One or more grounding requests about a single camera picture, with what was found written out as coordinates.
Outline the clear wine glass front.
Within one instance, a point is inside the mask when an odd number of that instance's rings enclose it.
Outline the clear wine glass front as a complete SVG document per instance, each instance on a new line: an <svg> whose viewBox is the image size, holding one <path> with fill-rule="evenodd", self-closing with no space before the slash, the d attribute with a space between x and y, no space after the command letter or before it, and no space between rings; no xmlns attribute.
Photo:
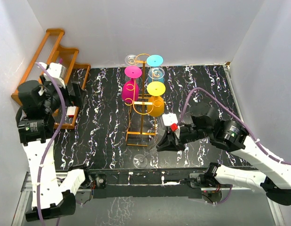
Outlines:
<svg viewBox="0 0 291 226"><path fill-rule="evenodd" d="M157 168L158 152L146 152L136 154L133 158L133 165L138 169Z"/></svg>

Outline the magenta plastic wine glass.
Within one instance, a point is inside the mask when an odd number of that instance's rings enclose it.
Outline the magenta plastic wine glass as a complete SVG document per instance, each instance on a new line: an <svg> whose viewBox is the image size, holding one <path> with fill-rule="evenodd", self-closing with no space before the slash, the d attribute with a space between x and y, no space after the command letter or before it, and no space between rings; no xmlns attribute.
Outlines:
<svg viewBox="0 0 291 226"><path fill-rule="evenodd" d="M127 105L131 105L139 97L139 87L136 79L141 77L142 71L137 66L128 66L125 68L125 75L129 78L122 89L121 97Z"/></svg>

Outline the orange plastic wine glass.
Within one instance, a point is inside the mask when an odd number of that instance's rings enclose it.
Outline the orange plastic wine glass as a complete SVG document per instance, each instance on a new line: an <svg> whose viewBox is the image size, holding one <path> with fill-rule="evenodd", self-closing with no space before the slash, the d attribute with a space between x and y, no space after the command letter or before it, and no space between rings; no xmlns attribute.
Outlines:
<svg viewBox="0 0 291 226"><path fill-rule="evenodd" d="M165 103L162 95L165 93L165 85L159 81L153 81L148 84L147 92L151 95L149 102L152 105L147 106L147 113L152 117L159 117L164 113Z"/></svg>

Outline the grey clear wine glass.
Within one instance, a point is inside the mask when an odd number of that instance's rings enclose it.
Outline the grey clear wine glass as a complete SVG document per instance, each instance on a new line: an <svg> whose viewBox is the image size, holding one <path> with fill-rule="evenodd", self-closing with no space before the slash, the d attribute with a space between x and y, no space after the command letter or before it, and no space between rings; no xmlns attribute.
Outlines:
<svg viewBox="0 0 291 226"><path fill-rule="evenodd" d="M137 55L129 54L125 57L125 63L127 65L137 65L139 58Z"/></svg>

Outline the blue plastic wine glass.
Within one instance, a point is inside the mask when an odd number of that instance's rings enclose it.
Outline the blue plastic wine glass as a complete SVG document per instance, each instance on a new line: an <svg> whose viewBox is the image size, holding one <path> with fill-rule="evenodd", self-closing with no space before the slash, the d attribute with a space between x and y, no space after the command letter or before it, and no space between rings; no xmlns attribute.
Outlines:
<svg viewBox="0 0 291 226"><path fill-rule="evenodd" d="M147 58L146 63L150 67L148 72L148 83L158 81L164 83L165 71L161 67L164 59L160 55L151 55Z"/></svg>

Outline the clear flute glass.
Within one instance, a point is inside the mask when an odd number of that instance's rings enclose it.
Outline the clear flute glass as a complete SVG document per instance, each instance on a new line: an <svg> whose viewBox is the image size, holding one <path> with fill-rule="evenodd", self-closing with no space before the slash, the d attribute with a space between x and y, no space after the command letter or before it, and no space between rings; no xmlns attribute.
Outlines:
<svg viewBox="0 0 291 226"><path fill-rule="evenodd" d="M165 75L165 71L162 67L152 67L148 72L148 76L151 79L158 80L163 78Z"/></svg>

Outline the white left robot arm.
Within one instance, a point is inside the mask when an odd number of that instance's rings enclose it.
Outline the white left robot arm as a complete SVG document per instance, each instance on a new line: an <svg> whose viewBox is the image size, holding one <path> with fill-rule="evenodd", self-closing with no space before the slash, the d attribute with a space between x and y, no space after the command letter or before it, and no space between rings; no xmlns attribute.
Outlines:
<svg viewBox="0 0 291 226"><path fill-rule="evenodd" d="M54 141L58 130L54 128L52 114L63 105L80 107L87 92L79 82L73 82L74 95L67 87L54 87L50 81L31 80L18 86L22 103L16 114L20 142L26 153L32 184L31 211L26 212L28 222L73 215L75 195L80 187L91 185L92 176L85 164L71 166L66 178L58 182L54 161Z"/></svg>

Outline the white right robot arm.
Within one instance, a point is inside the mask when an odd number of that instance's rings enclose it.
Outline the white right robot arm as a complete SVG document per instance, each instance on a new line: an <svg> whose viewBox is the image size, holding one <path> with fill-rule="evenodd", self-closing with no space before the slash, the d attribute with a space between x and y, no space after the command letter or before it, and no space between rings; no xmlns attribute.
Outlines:
<svg viewBox="0 0 291 226"><path fill-rule="evenodd" d="M186 144L207 138L209 142L233 155L236 155L256 168L256 171L233 169L211 162L204 174L190 176L193 185L221 186L236 185L262 191L272 201L291 205L291 166L276 161L270 151L262 152L249 132L236 121L219 119L218 111L205 103L191 109L191 124L179 123L176 114L162 115L165 129L157 143L157 151L183 151Z"/></svg>

